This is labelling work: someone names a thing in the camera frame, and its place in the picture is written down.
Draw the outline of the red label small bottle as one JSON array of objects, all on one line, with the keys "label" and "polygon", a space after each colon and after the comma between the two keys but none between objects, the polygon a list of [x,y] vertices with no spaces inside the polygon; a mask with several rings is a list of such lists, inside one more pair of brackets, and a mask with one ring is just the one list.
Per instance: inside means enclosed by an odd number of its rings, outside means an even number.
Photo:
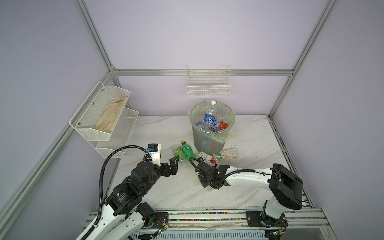
[{"label": "red label small bottle", "polygon": [[220,123],[219,124],[219,130],[221,131],[221,130],[225,130],[225,129],[227,129],[228,128],[228,123]]}]

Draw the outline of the aluminium frame back rail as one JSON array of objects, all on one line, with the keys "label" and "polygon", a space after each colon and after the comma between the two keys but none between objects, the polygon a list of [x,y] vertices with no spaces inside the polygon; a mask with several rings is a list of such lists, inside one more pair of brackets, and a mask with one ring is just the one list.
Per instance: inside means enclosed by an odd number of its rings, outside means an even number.
[{"label": "aluminium frame back rail", "polygon": [[150,69],[118,69],[116,76],[188,76],[188,75],[224,75],[224,76],[291,76],[294,70],[150,70]]}]

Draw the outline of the small green label bottle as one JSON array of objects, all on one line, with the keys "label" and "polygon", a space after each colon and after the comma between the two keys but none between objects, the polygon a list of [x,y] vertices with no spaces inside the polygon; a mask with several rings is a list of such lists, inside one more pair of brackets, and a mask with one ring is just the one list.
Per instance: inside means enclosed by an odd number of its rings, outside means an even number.
[{"label": "small green label bottle", "polygon": [[174,145],[172,150],[175,157],[179,156],[179,161],[185,162],[187,160],[181,145]]}]

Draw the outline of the blue label round bottle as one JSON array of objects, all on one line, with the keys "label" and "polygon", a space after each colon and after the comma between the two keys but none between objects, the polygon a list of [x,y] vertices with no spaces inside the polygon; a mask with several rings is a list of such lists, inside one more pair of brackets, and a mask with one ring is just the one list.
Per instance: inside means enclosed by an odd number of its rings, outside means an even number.
[{"label": "blue label round bottle", "polygon": [[217,115],[217,102],[212,100],[206,108],[206,113],[204,116],[204,122],[209,126],[212,127],[215,123]]}]

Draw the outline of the aluminium front rail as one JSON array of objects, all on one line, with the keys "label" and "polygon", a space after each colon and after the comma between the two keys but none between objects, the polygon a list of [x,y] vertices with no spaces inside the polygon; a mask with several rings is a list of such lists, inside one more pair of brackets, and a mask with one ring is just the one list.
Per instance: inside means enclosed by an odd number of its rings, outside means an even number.
[{"label": "aluminium front rail", "polygon": [[[264,227],[248,227],[246,212],[252,210],[205,210],[205,211],[168,211],[170,230],[232,230]],[[303,208],[284,213],[287,227],[277,229],[330,228],[331,225],[323,210]]]}]

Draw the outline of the beige cloth in shelf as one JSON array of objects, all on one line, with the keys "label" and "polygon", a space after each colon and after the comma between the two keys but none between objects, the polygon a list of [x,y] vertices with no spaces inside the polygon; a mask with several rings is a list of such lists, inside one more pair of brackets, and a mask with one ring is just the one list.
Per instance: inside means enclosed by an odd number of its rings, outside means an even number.
[{"label": "beige cloth in shelf", "polygon": [[94,125],[94,129],[111,134],[127,100],[128,97],[124,97],[110,101]]}]

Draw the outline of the white mesh shelf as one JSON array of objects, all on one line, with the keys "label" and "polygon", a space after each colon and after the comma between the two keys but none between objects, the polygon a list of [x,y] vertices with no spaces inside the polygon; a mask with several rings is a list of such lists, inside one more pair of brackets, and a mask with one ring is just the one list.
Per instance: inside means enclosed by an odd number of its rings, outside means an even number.
[{"label": "white mesh shelf", "polygon": [[130,93],[99,82],[70,119],[70,126],[88,142],[109,141]]},{"label": "white mesh shelf", "polygon": [[131,139],[138,115],[139,112],[124,108],[110,140],[107,142],[98,142],[95,150],[103,158],[107,158],[113,151],[127,146]]}]

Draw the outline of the green soda bottle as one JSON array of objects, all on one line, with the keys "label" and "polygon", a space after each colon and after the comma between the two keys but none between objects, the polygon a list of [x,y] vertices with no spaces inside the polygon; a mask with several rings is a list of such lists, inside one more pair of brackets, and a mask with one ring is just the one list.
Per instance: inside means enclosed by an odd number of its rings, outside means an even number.
[{"label": "green soda bottle", "polygon": [[190,145],[188,145],[185,141],[181,141],[181,147],[182,147],[183,154],[185,155],[187,161],[190,158],[194,158],[194,159],[197,158],[192,147]]}]

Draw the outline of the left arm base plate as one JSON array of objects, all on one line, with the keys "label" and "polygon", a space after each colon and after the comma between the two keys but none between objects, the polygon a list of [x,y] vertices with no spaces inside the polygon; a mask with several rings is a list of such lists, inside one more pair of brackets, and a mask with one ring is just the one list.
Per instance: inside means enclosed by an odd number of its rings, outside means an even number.
[{"label": "left arm base plate", "polygon": [[148,222],[148,229],[159,229],[164,224],[167,224],[169,221],[169,213],[168,212],[157,212],[153,216],[150,217]]}]

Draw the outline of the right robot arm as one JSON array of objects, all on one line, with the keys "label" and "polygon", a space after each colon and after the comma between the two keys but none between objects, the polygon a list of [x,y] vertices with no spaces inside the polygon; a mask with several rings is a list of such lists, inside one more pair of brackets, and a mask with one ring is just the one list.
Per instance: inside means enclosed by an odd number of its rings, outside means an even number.
[{"label": "right robot arm", "polygon": [[266,189],[273,196],[266,200],[260,213],[266,228],[280,221],[287,210],[302,209],[303,180],[281,164],[267,169],[239,169],[229,165],[211,166],[203,158],[189,158],[201,185],[219,190],[222,187],[251,186]]}]

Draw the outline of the blue label crushed bottle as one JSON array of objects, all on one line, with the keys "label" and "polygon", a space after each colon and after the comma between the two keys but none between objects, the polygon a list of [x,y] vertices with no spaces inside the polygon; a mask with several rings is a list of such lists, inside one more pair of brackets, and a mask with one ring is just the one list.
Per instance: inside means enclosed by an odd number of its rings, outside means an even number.
[{"label": "blue label crushed bottle", "polygon": [[212,125],[209,125],[206,122],[199,121],[199,122],[196,122],[195,126],[198,129],[206,132],[219,132],[221,130],[220,123],[217,121],[215,121]]}]

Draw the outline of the white red label bottle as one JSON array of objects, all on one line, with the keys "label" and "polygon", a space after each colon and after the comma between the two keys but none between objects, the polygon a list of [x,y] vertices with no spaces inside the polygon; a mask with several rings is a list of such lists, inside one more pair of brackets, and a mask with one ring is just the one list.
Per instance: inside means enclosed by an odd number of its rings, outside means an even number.
[{"label": "white red label bottle", "polygon": [[202,162],[202,161],[207,161],[207,162],[210,162],[210,163],[213,164],[213,165],[217,163],[217,160],[216,160],[215,157],[213,157],[213,156],[211,156],[211,155],[209,155],[209,154],[207,154],[207,153],[204,153],[204,152],[200,152],[200,153],[198,154],[198,160],[199,160],[200,162]]}]

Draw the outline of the green plastic bin liner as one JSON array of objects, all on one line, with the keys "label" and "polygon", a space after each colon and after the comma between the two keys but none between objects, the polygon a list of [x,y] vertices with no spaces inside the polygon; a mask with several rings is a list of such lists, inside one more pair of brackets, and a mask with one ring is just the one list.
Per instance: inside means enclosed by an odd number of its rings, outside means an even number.
[{"label": "green plastic bin liner", "polygon": [[236,133],[236,114],[226,104],[203,101],[188,111],[188,118],[197,134],[219,143],[225,143]]}]

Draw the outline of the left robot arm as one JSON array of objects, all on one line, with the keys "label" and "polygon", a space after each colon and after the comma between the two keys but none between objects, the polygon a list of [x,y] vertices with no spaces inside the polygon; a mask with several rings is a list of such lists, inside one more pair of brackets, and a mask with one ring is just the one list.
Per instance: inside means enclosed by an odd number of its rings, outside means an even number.
[{"label": "left robot arm", "polygon": [[[109,160],[118,152],[138,149],[144,152],[141,162],[131,171],[112,193],[104,196],[104,173]],[[155,222],[156,212],[143,202],[143,197],[160,177],[170,177],[178,172],[178,156],[169,163],[161,162],[161,144],[149,144],[148,148],[127,145],[113,151],[103,163],[99,179],[99,207],[97,216],[78,236],[79,240],[130,240],[141,228]]]}]

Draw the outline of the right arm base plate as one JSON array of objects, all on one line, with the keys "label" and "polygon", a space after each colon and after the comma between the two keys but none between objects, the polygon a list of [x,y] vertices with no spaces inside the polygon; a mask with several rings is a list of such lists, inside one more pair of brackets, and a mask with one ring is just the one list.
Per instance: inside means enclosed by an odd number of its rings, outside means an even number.
[{"label": "right arm base plate", "polygon": [[277,228],[287,227],[288,222],[284,214],[274,219],[262,213],[262,211],[247,211],[246,220],[248,227]]}]

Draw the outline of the clear bottle green cap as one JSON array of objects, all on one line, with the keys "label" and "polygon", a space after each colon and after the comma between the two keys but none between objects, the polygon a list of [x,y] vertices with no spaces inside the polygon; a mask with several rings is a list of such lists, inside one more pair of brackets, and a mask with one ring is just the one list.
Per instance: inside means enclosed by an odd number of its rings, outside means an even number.
[{"label": "clear bottle green cap", "polygon": [[214,154],[215,160],[233,160],[239,157],[239,151],[237,148],[224,149],[218,154]]}]

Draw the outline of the upper white mesh shelf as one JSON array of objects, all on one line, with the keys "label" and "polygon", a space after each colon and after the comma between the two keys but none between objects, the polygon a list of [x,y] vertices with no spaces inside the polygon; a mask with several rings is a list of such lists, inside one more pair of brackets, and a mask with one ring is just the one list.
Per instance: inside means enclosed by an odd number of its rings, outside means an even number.
[{"label": "upper white mesh shelf", "polygon": [[109,141],[130,93],[99,82],[70,119],[70,126],[88,142]]}]

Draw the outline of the grey mesh waste bin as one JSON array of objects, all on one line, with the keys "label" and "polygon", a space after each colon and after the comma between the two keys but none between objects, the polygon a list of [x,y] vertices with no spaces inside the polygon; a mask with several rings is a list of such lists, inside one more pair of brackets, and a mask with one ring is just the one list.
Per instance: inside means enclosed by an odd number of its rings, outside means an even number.
[{"label": "grey mesh waste bin", "polygon": [[236,134],[237,116],[226,104],[215,100],[198,103],[188,111],[194,146],[199,152],[218,154]]}]

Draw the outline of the lower white mesh shelf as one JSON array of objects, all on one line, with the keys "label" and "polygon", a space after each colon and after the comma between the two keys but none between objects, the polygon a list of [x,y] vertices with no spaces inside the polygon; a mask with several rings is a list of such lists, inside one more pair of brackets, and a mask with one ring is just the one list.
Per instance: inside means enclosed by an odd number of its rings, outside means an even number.
[{"label": "lower white mesh shelf", "polygon": [[113,151],[127,146],[131,139],[138,115],[139,112],[124,108],[110,140],[107,142],[98,142],[95,150],[103,158],[107,158]]}]

